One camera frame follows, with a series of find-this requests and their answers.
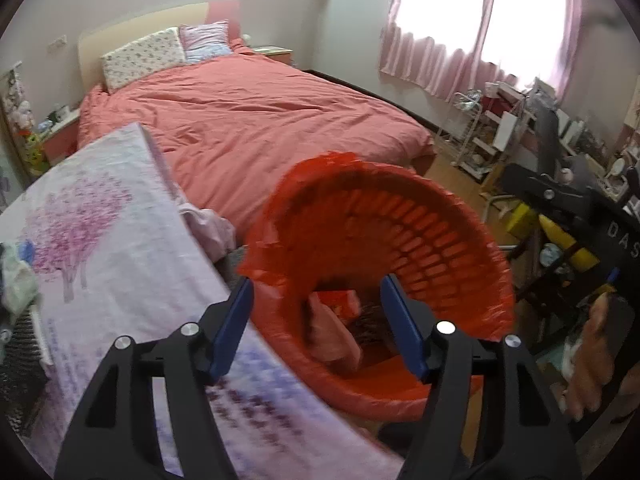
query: cream headboard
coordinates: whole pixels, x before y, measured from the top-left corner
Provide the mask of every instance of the cream headboard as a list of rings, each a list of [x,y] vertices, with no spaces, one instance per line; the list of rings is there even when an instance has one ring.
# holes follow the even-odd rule
[[[84,90],[89,91],[104,82],[100,56],[111,50],[165,28],[202,25],[223,19],[230,20],[229,37],[233,39],[239,35],[237,15],[238,3],[222,0],[158,10],[98,31],[83,32],[78,40],[78,61]],[[232,31],[232,28],[237,28],[238,32]]]

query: floral pillow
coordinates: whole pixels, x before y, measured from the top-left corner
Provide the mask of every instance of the floral pillow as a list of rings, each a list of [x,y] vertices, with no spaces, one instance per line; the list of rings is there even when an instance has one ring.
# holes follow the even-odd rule
[[[186,63],[177,27],[127,43],[101,59],[110,94],[140,78]]]
[[[187,63],[193,64],[218,56],[233,54],[229,47],[229,22],[208,23],[197,27],[180,27],[180,40]]]

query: orange basket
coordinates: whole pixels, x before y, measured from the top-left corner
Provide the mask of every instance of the orange basket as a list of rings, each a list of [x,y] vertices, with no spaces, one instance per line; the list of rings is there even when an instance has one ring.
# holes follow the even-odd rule
[[[241,273],[254,280],[252,320],[276,353],[329,405],[369,420],[417,420],[429,387],[400,356],[368,356],[338,376],[305,344],[302,304],[314,290],[379,295],[396,273],[409,297],[469,335],[497,340],[513,323],[510,268],[478,216],[430,180],[351,153],[295,166],[248,235]],[[479,387],[472,382],[472,389]]]

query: pink bedspread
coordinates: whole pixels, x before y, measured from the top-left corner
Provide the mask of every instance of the pink bedspread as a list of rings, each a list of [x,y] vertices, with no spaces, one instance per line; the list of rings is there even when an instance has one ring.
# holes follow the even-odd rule
[[[377,99],[236,46],[236,54],[148,76],[110,96],[94,88],[79,146],[144,124],[191,203],[244,238],[281,177],[328,151],[408,166],[433,155],[431,133]]]

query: dark baseboard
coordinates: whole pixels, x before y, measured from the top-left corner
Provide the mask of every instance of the dark baseboard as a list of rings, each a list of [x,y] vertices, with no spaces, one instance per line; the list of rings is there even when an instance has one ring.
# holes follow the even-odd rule
[[[428,121],[424,117],[413,113],[411,110],[408,110],[407,108],[405,108],[403,106],[400,106],[399,104],[396,104],[395,102],[390,101],[389,99],[385,99],[383,97],[380,97],[379,95],[374,94],[373,92],[370,92],[367,89],[361,88],[361,87],[356,86],[356,85],[352,85],[351,83],[349,83],[347,81],[343,81],[342,79],[338,79],[337,77],[333,77],[331,75],[323,74],[322,72],[318,72],[317,70],[305,70],[304,72],[307,72],[308,74],[312,74],[312,75],[315,75],[315,76],[320,77],[322,79],[325,79],[325,80],[327,80],[327,81],[329,81],[331,83],[336,83],[338,85],[346,86],[347,88],[351,88],[351,89],[355,90],[356,92],[360,92],[361,94],[367,95],[369,97],[375,97],[376,99],[380,99],[381,101],[384,101],[385,103],[388,103],[388,104],[390,104],[392,106],[395,106],[398,110],[403,111],[405,114],[407,114],[409,117],[411,117],[414,121],[416,121],[418,124],[421,124],[422,126],[427,128],[428,130],[431,130],[434,133],[438,131],[438,126],[433,124],[431,121]]]

